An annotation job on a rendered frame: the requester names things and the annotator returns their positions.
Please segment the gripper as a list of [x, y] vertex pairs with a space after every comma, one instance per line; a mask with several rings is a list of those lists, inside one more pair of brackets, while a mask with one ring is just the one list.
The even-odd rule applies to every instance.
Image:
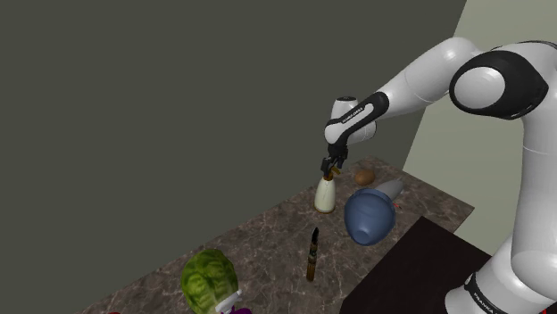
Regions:
[[323, 173], [323, 177], [327, 178], [331, 171], [335, 174], [340, 175], [340, 169], [343, 168], [343, 164], [348, 156], [348, 148], [346, 145], [329, 145], [328, 146], [328, 157], [322, 160], [320, 170]]

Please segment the white bottle with brown neck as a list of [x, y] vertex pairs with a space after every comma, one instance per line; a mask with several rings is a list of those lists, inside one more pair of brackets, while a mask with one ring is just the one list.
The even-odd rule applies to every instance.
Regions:
[[315, 191], [313, 207], [320, 213], [330, 213], [336, 208], [336, 184], [332, 172], [320, 179]]

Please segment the brown egg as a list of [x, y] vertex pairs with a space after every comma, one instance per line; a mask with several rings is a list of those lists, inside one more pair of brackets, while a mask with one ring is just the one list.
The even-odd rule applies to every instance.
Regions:
[[354, 182], [359, 186], [368, 186], [376, 179], [375, 172], [372, 169], [360, 169], [354, 175]]

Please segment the blue ribbed vase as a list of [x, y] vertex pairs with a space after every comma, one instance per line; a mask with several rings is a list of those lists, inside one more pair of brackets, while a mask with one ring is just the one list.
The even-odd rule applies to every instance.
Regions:
[[377, 244], [395, 226], [393, 200], [377, 189], [360, 189], [345, 203], [344, 222], [348, 235], [357, 244]]

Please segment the grey cone-shaped object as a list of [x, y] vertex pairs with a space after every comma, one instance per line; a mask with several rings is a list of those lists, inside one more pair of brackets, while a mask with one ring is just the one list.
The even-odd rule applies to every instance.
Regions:
[[392, 203], [403, 191], [403, 181], [401, 179], [386, 181], [378, 185], [374, 191], [385, 202]]

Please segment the brown knife with black blade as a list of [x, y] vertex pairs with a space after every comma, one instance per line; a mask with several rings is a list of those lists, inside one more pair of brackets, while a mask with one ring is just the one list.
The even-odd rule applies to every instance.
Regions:
[[316, 227], [312, 231], [310, 249], [307, 258], [307, 270], [306, 270], [306, 280], [312, 282], [314, 280], [314, 274], [317, 263], [317, 251], [319, 242], [319, 229]]

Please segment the green lettuce head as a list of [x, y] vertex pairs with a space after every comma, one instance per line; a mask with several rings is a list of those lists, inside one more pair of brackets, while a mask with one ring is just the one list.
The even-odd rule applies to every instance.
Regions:
[[238, 290], [233, 263], [217, 249], [195, 254], [185, 264], [180, 286], [195, 314], [219, 314], [215, 307]]

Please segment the white and purple object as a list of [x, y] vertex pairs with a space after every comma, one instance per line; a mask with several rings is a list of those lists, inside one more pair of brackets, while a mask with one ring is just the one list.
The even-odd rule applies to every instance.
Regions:
[[214, 310], [217, 314], [253, 314], [248, 308], [237, 308], [236, 303], [241, 301], [243, 291], [238, 289], [229, 297], [221, 301], [215, 306]]

